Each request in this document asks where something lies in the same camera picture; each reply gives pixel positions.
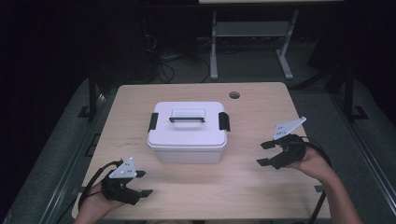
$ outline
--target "dark floor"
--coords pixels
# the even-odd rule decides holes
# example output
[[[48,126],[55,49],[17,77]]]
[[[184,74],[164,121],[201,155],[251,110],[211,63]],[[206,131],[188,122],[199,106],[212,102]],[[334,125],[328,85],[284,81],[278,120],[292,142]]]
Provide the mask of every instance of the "dark floor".
[[[236,49],[220,52],[217,82],[284,82],[293,86],[318,73],[307,65],[315,43],[292,42],[287,59],[295,79],[286,80],[275,54],[279,46],[276,41],[245,41]],[[163,57],[177,54],[170,50]],[[169,81],[172,70],[175,75],[166,85],[203,81],[208,72],[209,54],[206,51],[196,56],[200,59],[182,57],[160,66],[159,71],[165,74],[159,74],[151,83]],[[395,211],[392,211],[393,188],[396,186],[395,127],[358,80],[355,80],[353,102],[363,108],[368,119],[349,122],[342,109],[343,90],[336,94],[327,93],[327,81],[325,78],[304,90],[290,91],[299,115],[307,117],[305,131],[330,155],[334,169],[346,184],[364,223],[396,223]],[[68,205],[75,199],[91,160],[84,155],[92,149],[92,139],[102,131],[117,88],[100,95],[98,113],[92,121],[78,118],[81,108],[89,104],[88,93],[88,81],[85,80],[65,108],[9,211],[10,221],[6,223],[54,223],[63,211],[65,215],[60,223],[73,222]],[[293,221],[273,220],[272,223]],[[330,223],[330,220],[318,223]]]

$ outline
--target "white plastic container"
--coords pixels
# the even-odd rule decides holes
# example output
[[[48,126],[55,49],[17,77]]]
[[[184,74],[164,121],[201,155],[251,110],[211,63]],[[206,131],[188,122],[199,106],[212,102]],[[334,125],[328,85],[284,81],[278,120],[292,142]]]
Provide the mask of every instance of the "white plastic container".
[[[148,145],[161,162],[217,163],[228,131],[219,102],[160,102],[151,115]]]

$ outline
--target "human hand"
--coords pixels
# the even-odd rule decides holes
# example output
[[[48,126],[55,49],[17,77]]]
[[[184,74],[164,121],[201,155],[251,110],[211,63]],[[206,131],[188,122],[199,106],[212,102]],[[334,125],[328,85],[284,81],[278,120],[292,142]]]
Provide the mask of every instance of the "human hand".
[[[312,147],[306,147],[306,152],[302,160],[295,161],[287,167],[299,170],[317,179],[322,184],[328,183],[332,178],[336,177],[332,167]]]
[[[91,196],[88,196],[85,199],[79,209],[75,224],[95,223],[105,217],[112,210],[125,204],[114,200],[108,200],[101,190],[101,182],[97,183],[90,189],[88,195]]]

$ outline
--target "black strap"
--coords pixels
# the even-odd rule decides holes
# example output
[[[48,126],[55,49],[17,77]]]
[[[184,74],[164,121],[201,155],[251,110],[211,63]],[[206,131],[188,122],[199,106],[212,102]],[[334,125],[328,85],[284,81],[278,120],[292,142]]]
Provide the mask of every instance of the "black strap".
[[[79,198],[78,201],[78,210],[84,203],[85,199],[88,197],[88,192],[90,192],[90,189],[92,188],[93,184],[97,180],[97,178],[102,174],[102,172],[110,165],[116,165],[117,167],[120,166],[123,163],[123,161],[113,161],[108,164],[106,164],[104,167],[100,168],[96,174],[92,177],[90,182],[88,182],[87,187],[82,191],[81,197]]]
[[[330,167],[332,167],[332,162],[330,161],[329,156],[324,152],[323,148],[318,147],[317,145],[314,145],[314,144],[309,143],[309,142],[305,142],[305,144],[308,147],[312,147],[314,150],[316,150],[320,154],[320,156],[322,156],[323,159],[330,165]]]

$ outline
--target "gray carpet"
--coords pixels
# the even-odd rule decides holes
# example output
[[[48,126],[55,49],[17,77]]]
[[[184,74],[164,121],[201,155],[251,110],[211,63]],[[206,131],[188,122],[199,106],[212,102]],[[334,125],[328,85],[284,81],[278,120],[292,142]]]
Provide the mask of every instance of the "gray carpet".
[[[292,86],[315,75],[318,71],[307,65],[314,48],[313,43],[292,42],[287,54],[290,69],[295,75],[287,81],[277,61],[278,42],[256,46],[256,42],[243,43],[224,50],[218,55],[219,80],[217,82],[280,81]],[[208,52],[199,54],[208,62]],[[167,65],[175,70],[170,83],[198,83],[207,75],[207,66],[201,60],[185,57]],[[152,83],[161,83],[167,76],[156,77]],[[396,130],[376,106],[370,93],[358,82],[355,84],[354,103],[369,116],[351,125],[346,122],[338,102],[343,93],[331,95],[324,90],[327,79],[315,83],[304,91],[290,91],[299,115],[307,117],[304,124],[307,135],[319,142],[332,159],[364,223],[396,223],[396,216],[375,181],[369,163],[361,152],[360,144],[351,130],[357,129],[372,150],[389,182],[396,186]],[[54,223],[66,211],[61,223],[73,223],[68,205],[75,199],[91,158],[85,157],[92,139],[100,133],[106,122],[117,88],[98,101],[98,114],[94,120],[78,118],[80,109],[88,105],[88,83],[83,82],[70,100],[63,116],[43,148],[34,169],[10,210],[9,223]],[[266,220],[263,223],[292,223],[295,220]],[[125,223],[102,221],[101,223]],[[319,220],[318,223],[331,223]]]

